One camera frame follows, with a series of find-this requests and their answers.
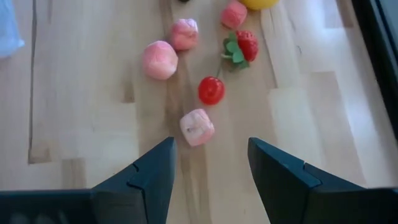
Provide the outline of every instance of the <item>dark object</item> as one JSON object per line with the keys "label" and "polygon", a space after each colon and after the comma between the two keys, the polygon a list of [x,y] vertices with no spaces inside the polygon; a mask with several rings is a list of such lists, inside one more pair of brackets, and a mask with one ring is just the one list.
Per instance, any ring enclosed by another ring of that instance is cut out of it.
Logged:
{"label": "dark object", "polygon": [[398,139],[398,1],[352,2],[394,134]]}
{"label": "dark object", "polygon": [[0,193],[0,223],[166,223],[176,149],[167,138],[93,189]]}
{"label": "dark object", "polygon": [[277,223],[398,223],[396,189],[364,189],[257,138],[249,163],[262,203]]}

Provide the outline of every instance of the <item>red strawberry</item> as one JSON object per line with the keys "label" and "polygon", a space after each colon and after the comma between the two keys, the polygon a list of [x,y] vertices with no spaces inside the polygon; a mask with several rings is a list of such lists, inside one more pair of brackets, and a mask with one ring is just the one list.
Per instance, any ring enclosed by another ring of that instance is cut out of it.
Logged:
{"label": "red strawberry", "polygon": [[251,31],[241,30],[236,31],[236,37],[238,38],[238,45],[242,50],[244,58],[248,62],[254,61],[259,51],[259,44],[256,36]]}

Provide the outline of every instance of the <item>peach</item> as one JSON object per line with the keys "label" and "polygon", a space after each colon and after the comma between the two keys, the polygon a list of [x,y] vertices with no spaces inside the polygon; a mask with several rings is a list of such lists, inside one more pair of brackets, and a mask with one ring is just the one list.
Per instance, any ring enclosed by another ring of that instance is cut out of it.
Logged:
{"label": "peach", "polygon": [[175,73],[177,64],[177,54],[169,43],[158,40],[145,48],[143,67],[148,76],[166,80]]}
{"label": "peach", "polygon": [[196,109],[186,114],[180,120],[180,128],[191,146],[199,146],[206,143],[215,132],[213,123],[203,109]]}
{"label": "peach", "polygon": [[179,19],[172,27],[170,43],[175,50],[189,50],[198,44],[198,24],[194,19]]}
{"label": "peach", "polygon": [[221,13],[221,22],[230,29],[237,29],[247,15],[248,9],[237,0],[232,0]]}

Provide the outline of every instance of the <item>green leaves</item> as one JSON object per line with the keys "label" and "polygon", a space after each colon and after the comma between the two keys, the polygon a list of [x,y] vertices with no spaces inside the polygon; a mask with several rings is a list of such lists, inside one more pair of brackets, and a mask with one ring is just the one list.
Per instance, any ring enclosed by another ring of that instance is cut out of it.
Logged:
{"label": "green leaves", "polygon": [[241,63],[241,62],[245,61],[241,49],[234,52],[234,54],[232,55],[232,61],[234,63]]}
{"label": "green leaves", "polygon": [[234,41],[230,41],[226,44],[226,49],[231,52],[231,53],[235,53],[237,51],[240,50],[239,45],[237,42]]}
{"label": "green leaves", "polygon": [[229,33],[228,38],[224,39],[223,45],[224,53],[221,57],[231,60],[234,68],[241,70],[249,66],[249,62],[244,59],[244,55],[238,44],[238,38],[234,32]]}

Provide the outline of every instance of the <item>yellow fruit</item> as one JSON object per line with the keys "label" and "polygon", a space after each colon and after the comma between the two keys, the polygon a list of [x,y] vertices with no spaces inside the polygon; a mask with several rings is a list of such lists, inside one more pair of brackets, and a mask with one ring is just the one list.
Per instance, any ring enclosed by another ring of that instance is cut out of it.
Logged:
{"label": "yellow fruit", "polygon": [[279,0],[241,0],[246,7],[252,10],[260,10],[273,6]]}

